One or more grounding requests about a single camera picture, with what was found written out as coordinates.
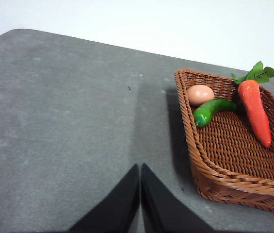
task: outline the orange carrot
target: orange carrot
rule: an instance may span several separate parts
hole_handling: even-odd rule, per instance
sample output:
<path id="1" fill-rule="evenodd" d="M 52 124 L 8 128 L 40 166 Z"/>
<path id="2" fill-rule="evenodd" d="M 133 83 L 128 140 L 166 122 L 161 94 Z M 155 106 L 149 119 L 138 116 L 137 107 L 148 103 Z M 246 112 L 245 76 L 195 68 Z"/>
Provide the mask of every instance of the orange carrot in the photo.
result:
<path id="1" fill-rule="evenodd" d="M 263 146 L 269 148 L 272 143 L 269 120 L 265 113 L 259 84 L 250 79 L 240 83 L 238 94 L 244 104 L 252 130 Z"/>

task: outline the basket rim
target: basket rim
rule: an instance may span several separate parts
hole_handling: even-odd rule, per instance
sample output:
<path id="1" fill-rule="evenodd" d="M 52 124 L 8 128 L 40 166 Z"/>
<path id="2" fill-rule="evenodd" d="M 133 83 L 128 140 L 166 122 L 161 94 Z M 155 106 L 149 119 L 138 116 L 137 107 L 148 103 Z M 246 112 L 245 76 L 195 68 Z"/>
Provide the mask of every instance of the basket rim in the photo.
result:
<path id="1" fill-rule="evenodd" d="M 177 92 L 178 92 L 178 98 L 180 101 L 182 117 L 183 117 L 183 120 L 186 119 L 190 123 L 190 125 L 188 125 L 187 123 L 185 123 L 185 121 L 183 121 L 185 133 L 186 134 L 190 133 L 187 128 L 191 127 L 192 128 L 191 130 L 193 132 L 194 142 L 195 142 L 194 145 L 188 145 L 188 147 L 189 147 L 189 150 L 191 148 L 197 152 L 197 153 L 191 153 L 191 152 L 189 153 L 191 162 L 194 163 L 196 168 L 199 169 L 204 176 L 211 179 L 217 184 L 228 186 L 232 189 L 237 189 L 243 192 L 274 196 L 274 180 L 257 178 L 250 175 L 241 174 L 238 172 L 232 172 L 228 169 L 225 169 L 216 165 L 207 157 L 207 153 L 205 152 L 202 144 L 200 143 L 199 135 L 197 133 L 197 128 L 193 120 L 193 115 L 189 114 L 189 110 L 191 108 L 190 108 L 187 97 L 184 95 L 184 92 L 186 91 L 186 87 L 181 77 L 183 73 L 202 74 L 204 76 L 213 77 L 216 79 L 221 79 L 226 81 L 231 81 L 232 78 L 228 78 L 221 75 L 210 74 L 210 73 L 193 70 L 193 69 L 186 69 L 186 68 L 177 69 L 175 71 L 175 80 L 177 84 Z M 261 90 L 265 91 L 268 95 L 272 97 L 272 99 L 274 99 L 274 95 L 270 91 L 266 90 L 262 86 L 261 86 Z"/>

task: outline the brown wicker basket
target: brown wicker basket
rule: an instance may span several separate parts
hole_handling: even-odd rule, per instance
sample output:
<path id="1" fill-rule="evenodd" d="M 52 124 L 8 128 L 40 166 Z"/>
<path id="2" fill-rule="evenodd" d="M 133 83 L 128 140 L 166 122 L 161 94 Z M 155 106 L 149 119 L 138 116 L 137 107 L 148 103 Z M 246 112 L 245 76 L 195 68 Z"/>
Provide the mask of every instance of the brown wicker basket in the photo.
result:
<path id="1" fill-rule="evenodd" d="M 198 193 L 274 212 L 274 95 L 260 87 L 272 134 L 267 149 L 255 138 L 245 112 L 219 112 L 209 125 L 196 128 L 186 89 L 204 84 L 216 98 L 235 101 L 237 85 L 232 79 L 189 69 L 177 70 L 175 79 Z"/>

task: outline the carrot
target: carrot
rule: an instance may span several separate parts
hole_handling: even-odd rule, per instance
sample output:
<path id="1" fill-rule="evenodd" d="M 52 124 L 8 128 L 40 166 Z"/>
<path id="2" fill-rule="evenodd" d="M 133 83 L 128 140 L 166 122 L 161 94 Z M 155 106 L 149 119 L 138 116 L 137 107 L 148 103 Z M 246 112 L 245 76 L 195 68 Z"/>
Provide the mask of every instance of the carrot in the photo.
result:
<path id="1" fill-rule="evenodd" d="M 272 143 L 269 120 L 263 107 L 258 83 L 269 82 L 274 77 L 274 69 L 263 68 L 263 63 L 256 63 L 246 76 L 232 78 L 238 86 L 238 94 L 247 112 L 251 128 L 263 146 L 269 148 Z"/>
<path id="2" fill-rule="evenodd" d="M 238 94 L 244 104 L 254 134 L 263 146 L 269 148 L 272 143 L 271 130 L 261 100 L 259 84 L 253 79 L 243 81 L 238 87 Z"/>

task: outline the gray table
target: gray table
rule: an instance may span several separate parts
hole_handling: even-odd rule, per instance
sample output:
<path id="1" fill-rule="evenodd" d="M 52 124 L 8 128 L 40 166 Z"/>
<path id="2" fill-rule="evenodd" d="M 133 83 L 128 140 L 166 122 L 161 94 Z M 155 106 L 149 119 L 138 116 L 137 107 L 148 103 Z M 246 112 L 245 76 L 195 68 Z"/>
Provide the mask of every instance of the gray table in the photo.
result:
<path id="1" fill-rule="evenodd" d="M 34 30 L 1 35 L 0 233 L 68 229 L 134 163 L 215 229 L 274 232 L 274 213 L 195 191 L 174 82 L 182 67 L 244 74 Z M 274 93 L 274 79 L 265 86 Z M 144 232 L 142 211 L 130 232 Z"/>

